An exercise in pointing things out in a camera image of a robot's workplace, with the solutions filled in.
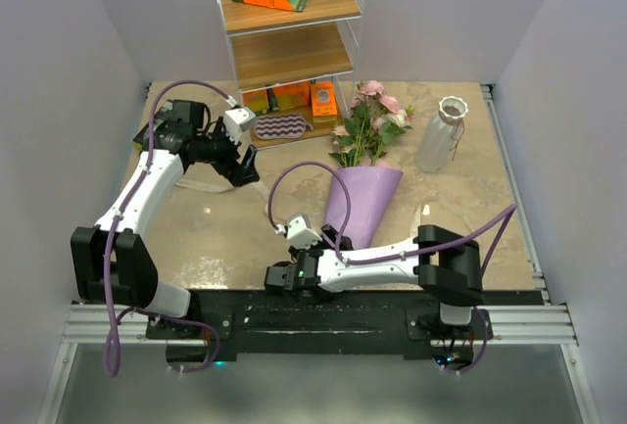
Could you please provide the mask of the purple wrapping paper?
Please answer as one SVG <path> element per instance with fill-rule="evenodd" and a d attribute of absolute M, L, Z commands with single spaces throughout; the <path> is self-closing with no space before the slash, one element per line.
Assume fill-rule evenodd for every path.
<path fill-rule="evenodd" d="M 401 182 L 403 172 L 387 166 L 350 166 L 337 171 L 346 185 L 351 210 L 343 232 L 356 250 L 369 248 Z"/>

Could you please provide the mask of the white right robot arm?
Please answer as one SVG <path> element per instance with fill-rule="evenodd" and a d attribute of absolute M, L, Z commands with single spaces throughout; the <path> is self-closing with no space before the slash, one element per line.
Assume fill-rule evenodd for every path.
<path fill-rule="evenodd" d="M 378 248 L 354 250 L 334 233 L 289 253 L 289 261 L 266 269 L 264 286 L 273 294 L 328 298 L 358 287 L 418 286 L 438 302 L 436 325 L 450 339 L 470 328 L 484 303 L 479 244 L 437 225 L 420 225 L 416 236 Z"/>

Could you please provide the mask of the pink flower bunch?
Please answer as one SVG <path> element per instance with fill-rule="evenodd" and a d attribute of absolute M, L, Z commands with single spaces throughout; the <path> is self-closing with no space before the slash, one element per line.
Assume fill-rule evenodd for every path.
<path fill-rule="evenodd" d="M 329 156 L 340 167 L 375 165 L 387 147 L 411 129 L 415 109 L 403 106 L 376 80 L 360 82 L 343 123 L 332 130 Z"/>

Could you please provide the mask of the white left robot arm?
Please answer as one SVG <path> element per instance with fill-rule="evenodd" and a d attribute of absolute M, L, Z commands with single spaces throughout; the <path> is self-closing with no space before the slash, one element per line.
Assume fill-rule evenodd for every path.
<path fill-rule="evenodd" d="M 170 189 L 193 164 L 209 164 L 232 186 L 257 182 L 257 150 L 239 153 L 242 135 L 255 114 L 240 105 L 210 122 L 209 108 L 175 100 L 170 115 L 144 133 L 139 163 L 114 204 L 91 227 L 71 237 L 79 296 L 88 302 L 112 302 L 169 317 L 181 338 L 196 336 L 203 314 L 192 307 L 191 293 L 160 280 L 144 243 L 151 221 Z"/>

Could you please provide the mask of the beige printed ribbon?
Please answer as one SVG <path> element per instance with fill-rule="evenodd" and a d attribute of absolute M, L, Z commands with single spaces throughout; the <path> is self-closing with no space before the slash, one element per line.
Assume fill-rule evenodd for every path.
<path fill-rule="evenodd" d="M 189 189 L 196 192 L 202 192 L 205 194 L 224 194 L 236 189 L 232 184 L 229 185 L 217 185 L 208 182 L 195 181 L 191 179 L 181 178 L 175 185 L 180 188 Z M 264 216 L 269 218 L 269 188 L 262 182 L 257 181 L 251 183 L 251 186 L 255 188 L 265 200 L 264 204 Z"/>

